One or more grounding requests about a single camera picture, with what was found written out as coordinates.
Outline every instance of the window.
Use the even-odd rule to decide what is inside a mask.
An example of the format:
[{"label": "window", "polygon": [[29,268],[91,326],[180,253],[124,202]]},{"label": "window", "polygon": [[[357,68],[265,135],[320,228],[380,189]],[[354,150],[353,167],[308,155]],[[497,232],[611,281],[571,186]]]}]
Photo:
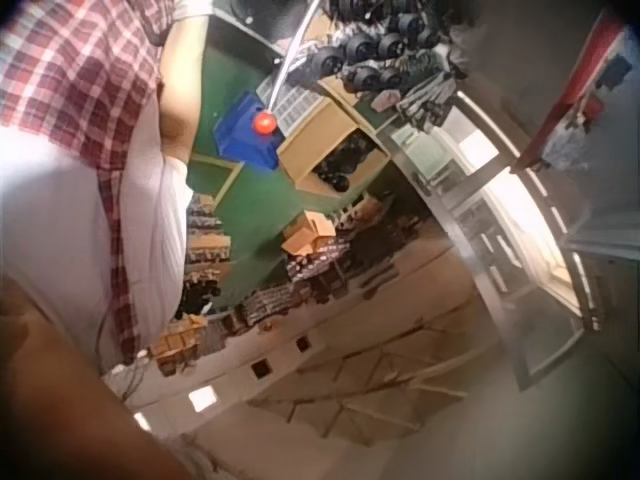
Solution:
[{"label": "window", "polygon": [[218,397],[213,391],[213,387],[207,386],[191,392],[189,394],[189,400],[191,400],[193,409],[199,413],[205,408],[216,403],[218,401]]},{"label": "window", "polygon": [[307,350],[309,350],[311,348],[311,342],[309,342],[309,337],[305,335],[303,337],[300,337],[298,340],[296,340],[296,347],[298,347],[298,350],[300,350],[300,353],[304,353]]},{"label": "window", "polygon": [[140,425],[140,428],[142,428],[143,430],[146,430],[147,432],[151,431],[151,425],[149,425],[149,422],[147,422],[147,419],[144,418],[144,415],[142,415],[142,413],[138,412],[136,413],[133,418],[136,419],[136,422],[138,422],[138,425]]},{"label": "window", "polygon": [[251,370],[253,370],[253,374],[258,380],[266,377],[267,375],[271,374],[271,372],[273,372],[273,370],[271,369],[271,365],[269,365],[269,362],[267,362],[266,359],[260,360],[259,362],[251,365]]}]

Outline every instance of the metal rod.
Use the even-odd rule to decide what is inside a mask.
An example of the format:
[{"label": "metal rod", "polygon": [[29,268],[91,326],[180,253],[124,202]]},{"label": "metal rod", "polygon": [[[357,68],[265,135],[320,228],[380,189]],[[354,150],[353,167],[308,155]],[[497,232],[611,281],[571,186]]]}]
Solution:
[{"label": "metal rod", "polygon": [[331,434],[331,431],[333,430],[333,427],[336,426],[336,423],[338,423],[338,419],[340,418],[340,415],[342,415],[342,412],[344,412],[344,405],[342,405],[342,403],[338,403],[338,410],[333,414],[333,417],[329,421],[329,425],[327,425],[324,432],[322,432],[322,438],[327,438]]},{"label": "metal rod", "polygon": [[294,402],[293,406],[291,407],[291,410],[289,410],[289,415],[287,415],[287,423],[291,423],[291,420],[293,420],[293,416],[296,414],[297,409],[298,409],[298,404]]},{"label": "metal rod", "polygon": [[284,56],[284,61],[280,66],[280,71],[278,72],[278,76],[276,77],[276,81],[273,85],[273,91],[271,92],[271,99],[269,100],[269,105],[267,106],[267,111],[273,112],[273,108],[276,106],[276,101],[278,100],[278,94],[284,85],[284,81],[287,78],[287,74],[289,73],[289,69],[291,68],[291,64],[293,63],[296,54],[298,53],[298,48],[302,43],[302,39],[304,38],[304,34],[307,33],[307,28],[309,28],[309,24],[311,24],[311,20],[316,13],[316,10],[320,6],[320,2],[322,0],[313,0],[309,4],[309,8],[307,9],[307,13],[302,19],[302,23],[300,23],[300,27],[298,27],[298,31],[294,35],[291,40],[291,44],[287,49],[287,53]]}]

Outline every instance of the cardboard box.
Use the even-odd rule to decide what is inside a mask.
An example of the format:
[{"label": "cardboard box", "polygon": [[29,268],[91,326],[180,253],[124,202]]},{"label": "cardboard box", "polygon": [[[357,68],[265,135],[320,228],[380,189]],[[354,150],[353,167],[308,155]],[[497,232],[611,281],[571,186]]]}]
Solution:
[{"label": "cardboard box", "polygon": [[295,256],[310,255],[336,236],[336,229],[322,213],[305,210],[282,232],[282,249]]}]

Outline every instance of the vent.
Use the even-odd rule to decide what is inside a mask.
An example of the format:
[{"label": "vent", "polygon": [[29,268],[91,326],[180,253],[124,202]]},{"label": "vent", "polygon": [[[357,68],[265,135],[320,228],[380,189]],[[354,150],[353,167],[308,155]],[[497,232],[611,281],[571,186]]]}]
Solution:
[{"label": "vent", "polygon": [[263,379],[273,372],[271,365],[269,365],[269,362],[266,359],[260,360],[259,362],[251,365],[251,370],[253,370],[253,374],[258,380]]},{"label": "vent", "polygon": [[298,340],[296,340],[296,347],[298,347],[298,350],[300,350],[300,353],[304,353],[307,350],[309,350],[311,348],[311,342],[309,341],[309,337],[305,335],[303,337],[300,337]]},{"label": "vent", "polygon": [[[274,78],[275,76],[270,76],[256,89],[258,97],[265,105],[271,98]],[[300,85],[285,83],[280,90],[278,103],[273,109],[282,134],[288,137],[321,101],[322,95]]]}]

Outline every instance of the white wall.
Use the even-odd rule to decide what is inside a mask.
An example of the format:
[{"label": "white wall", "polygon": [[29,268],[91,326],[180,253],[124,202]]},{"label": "white wall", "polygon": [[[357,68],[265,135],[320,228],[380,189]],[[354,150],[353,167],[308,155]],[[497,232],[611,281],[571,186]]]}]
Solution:
[{"label": "white wall", "polygon": [[[225,350],[204,357],[198,362],[194,376],[190,377],[176,375],[164,378],[155,364],[151,364],[143,382],[143,384],[146,383],[145,388],[133,397],[129,402],[129,408],[133,412],[141,412],[157,436],[165,437],[190,432],[236,403],[253,398],[324,348],[322,338],[312,330],[307,333],[311,348],[301,353],[295,345],[298,335],[289,338],[287,334],[290,333],[292,332],[283,328],[276,329],[269,335],[256,336],[255,338],[264,339],[264,341],[254,342],[254,347],[259,343],[265,351],[255,348],[247,352],[231,347],[229,351],[234,355],[221,357],[220,354]],[[268,360],[273,373],[257,380],[250,368],[250,363],[262,358]],[[232,362],[238,366],[227,371],[223,370]],[[166,385],[164,396],[162,395],[163,385]],[[207,385],[213,387],[218,401],[202,412],[196,413],[188,394]],[[140,398],[151,398],[152,401],[145,404],[136,403]]]}]

